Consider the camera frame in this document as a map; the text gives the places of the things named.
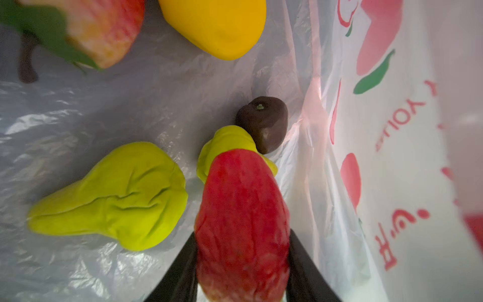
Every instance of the wrinkled skin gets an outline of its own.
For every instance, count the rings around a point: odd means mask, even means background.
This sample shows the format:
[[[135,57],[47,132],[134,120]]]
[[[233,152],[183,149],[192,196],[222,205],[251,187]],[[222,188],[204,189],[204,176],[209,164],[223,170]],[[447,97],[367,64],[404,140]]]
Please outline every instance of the wrinkled skin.
[[[213,161],[195,223],[198,282],[213,302],[279,302],[289,276],[289,212],[259,154]]]

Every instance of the green leaf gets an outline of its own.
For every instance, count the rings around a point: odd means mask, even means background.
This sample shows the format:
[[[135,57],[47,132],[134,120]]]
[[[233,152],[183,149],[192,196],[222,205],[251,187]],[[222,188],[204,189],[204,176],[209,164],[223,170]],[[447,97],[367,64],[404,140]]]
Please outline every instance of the green leaf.
[[[345,34],[346,37],[349,37],[351,35],[351,32],[352,32],[352,25],[354,24],[354,21],[352,21],[351,23],[351,27],[349,27],[349,30],[347,31],[347,33]]]
[[[31,32],[41,44],[70,63],[82,63],[99,69],[91,57],[68,40],[64,15],[53,6],[22,6],[15,0],[0,0],[0,23],[14,27],[20,33]]]
[[[384,61],[374,69],[373,72],[363,77],[354,87],[354,94],[362,94],[369,89],[376,87],[386,75],[387,70],[389,69],[389,60],[391,57],[396,53],[396,50],[393,49],[384,59]]]

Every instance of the plastic bag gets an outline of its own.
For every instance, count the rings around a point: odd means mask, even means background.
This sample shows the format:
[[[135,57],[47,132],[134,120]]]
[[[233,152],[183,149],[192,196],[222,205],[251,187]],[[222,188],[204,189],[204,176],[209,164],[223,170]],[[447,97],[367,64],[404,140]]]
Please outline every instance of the plastic bag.
[[[33,65],[40,80],[31,85],[17,80],[18,34],[0,28],[0,296],[36,302],[143,301],[193,231],[203,188],[196,177],[201,147],[261,95],[278,97],[289,109],[289,135],[270,158],[279,166],[277,181],[292,212],[292,228],[341,297],[367,280],[363,235],[350,204],[332,200],[325,176],[307,170],[311,159],[297,164],[302,154],[311,154],[317,159],[314,168],[326,165],[325,144],[311,146],[311,140],[321,139],[312,135],[323,129],[312,134],[300,119],[315,82],[312,43],[319,41],[313,40],[318,33],[311,32],[311,22],[319,13],[331,18],[335,13],[335,2],[321,1],[320,12],[314,3],[269,0],[258,44],[239,60],[221,61],[171,28],[157,1],[149,0],[142,32],[119,64],[84,75],[39,47]],[[331,28],[320,26],[327,43]],[[323,70],[327,77],[329,70]],[[134,141],[158,145],[186,177],[188,205],[165,241],[133,253],[102,236],[28,231],[25,218],[35,202]],[[204,301],[201,290],[198,295]]]
[[[453,118],[441,119],[438,100],[440,88],[458,91],[458,99],[465,90],[456,81],[438,85],[439,77],[449,75],[434,74],[432,50],[472,54],[462,48],[468,44],[458,42],[471,36],[470,28],[463,31],[460,24],[474,14],[468,8],[483,10],[477,1],[427,4],[424,10],[420,1],[338,2],[326,86],[334,175],[340,171],[390,301],[480,301],[482,255],[460,217],[464,208],[453,188],[444,141],[447,131],[458,142],[472,138],[455,132],[457,124],[447,123]],[[443,24],[448,30],[438,27]],[[440,39],[452,30],[460,35],[431,50],[428,25]],[[466,63],[464,56],[455,57]],[[449,62],[451,69],[458,66]],[[458,109],[446,114],[456,114],[469,102],[457,101]],[[469,170],[460,169],[460,175]],[[481,186],[481,178],[467,180]],[[466,190],[460,193],[473,204],[473,213],[481,213],[478,198],[471,202]],[[481,230],[481,222],[470,228]]]

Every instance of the red fruit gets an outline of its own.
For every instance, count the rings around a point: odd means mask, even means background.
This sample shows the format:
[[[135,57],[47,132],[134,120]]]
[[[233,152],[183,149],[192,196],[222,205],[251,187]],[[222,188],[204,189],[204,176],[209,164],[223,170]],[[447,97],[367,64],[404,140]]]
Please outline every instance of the red fruit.
[[[144,0],[17,1],[25,7],[47,5],[62,12],[68,40],[100,68],[108,68],[126,55],[144,19]]]
[[[213,161],[195,223],[198,282],[208,299],[280,302],[288,281],[289,212],[262,157]]]

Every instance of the yellow fruit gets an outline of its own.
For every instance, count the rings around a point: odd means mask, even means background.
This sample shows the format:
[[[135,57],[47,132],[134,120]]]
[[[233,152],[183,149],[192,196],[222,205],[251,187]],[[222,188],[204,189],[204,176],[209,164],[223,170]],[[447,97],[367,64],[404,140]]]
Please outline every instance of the yellow fruit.
[[[163,241],[186,208],[185,177],[151,143],[121,146],[80,181],[34,205],[28,227],[44,235],[101,234],[132,251]]]
[[[198,178],[205,183],[214,159],[226,151],[235,149],[245,149],[258,153],[253,138],[242,127],[225,126],[220,128],[201,149],[196,169]],[[265,156],[261,154],[260,156],[265,160],[275,176],[278,172],[277,166]]]
[[[265,0],[159,0],[164,18],[194,45],[223,60],[246,54],[265,26]]]

